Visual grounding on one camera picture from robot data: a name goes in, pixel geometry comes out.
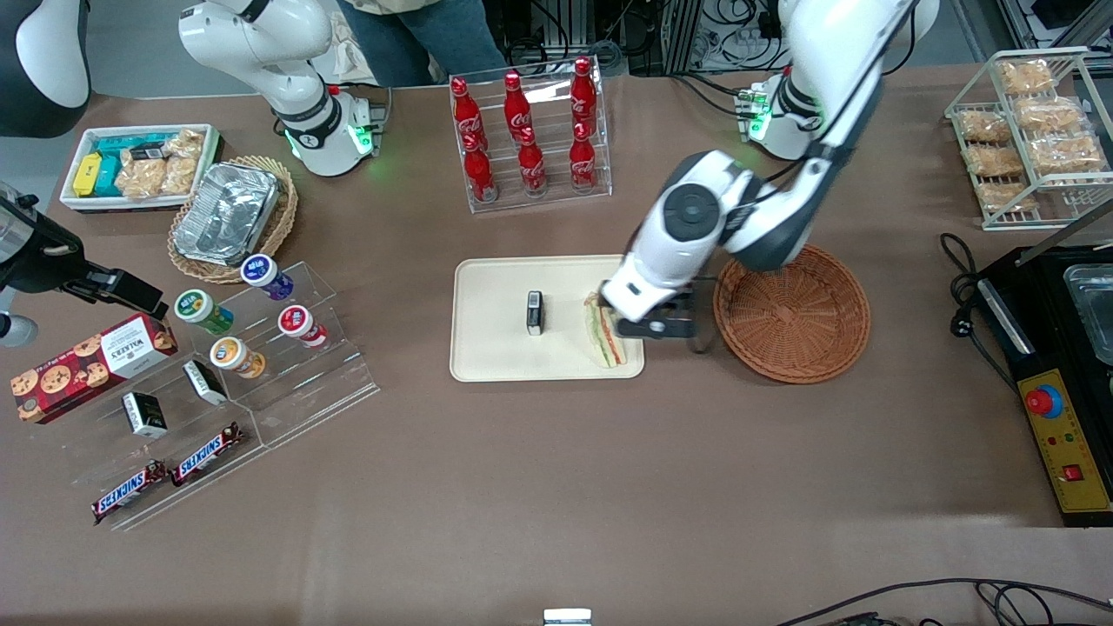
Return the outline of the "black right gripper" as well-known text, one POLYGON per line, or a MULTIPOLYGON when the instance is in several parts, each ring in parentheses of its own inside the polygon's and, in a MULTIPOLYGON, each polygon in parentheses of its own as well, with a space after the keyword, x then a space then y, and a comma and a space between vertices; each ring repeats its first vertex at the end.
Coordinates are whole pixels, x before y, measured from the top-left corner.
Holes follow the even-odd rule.
POLYGON ((162 290, 120 268, 88 266, 83 242, 32 203, 3 199, 3 288, 23 293, 48 290, 79 293, 89 286, 89 296, 101 303, 122 305, 151 317, 165 317, 168 304, 162 290))

